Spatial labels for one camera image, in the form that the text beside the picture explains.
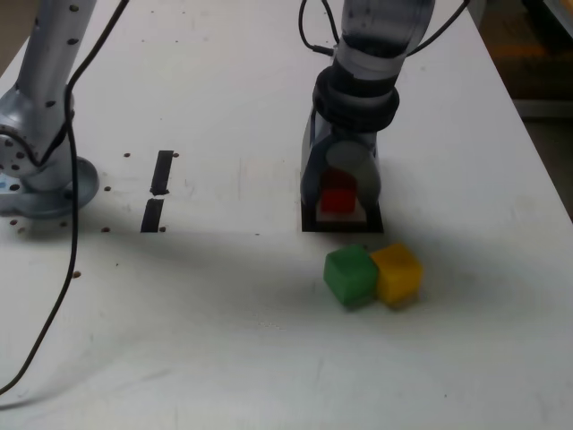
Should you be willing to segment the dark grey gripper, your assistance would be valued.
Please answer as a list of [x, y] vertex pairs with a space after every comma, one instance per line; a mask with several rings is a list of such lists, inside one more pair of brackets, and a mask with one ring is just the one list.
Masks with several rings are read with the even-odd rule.
[[366, 211], [374, 209], [381, 193], [381, 178], [376, 158], [362, 144], [375, 144], [377, 133], [358, 133], [332, 126], [312, 108], [304, 131], [301, 157], [301, 202], [315, 207], [320, 198], [321, 175], [330, 167], [341, 170], [356, 181], [357, 199]]

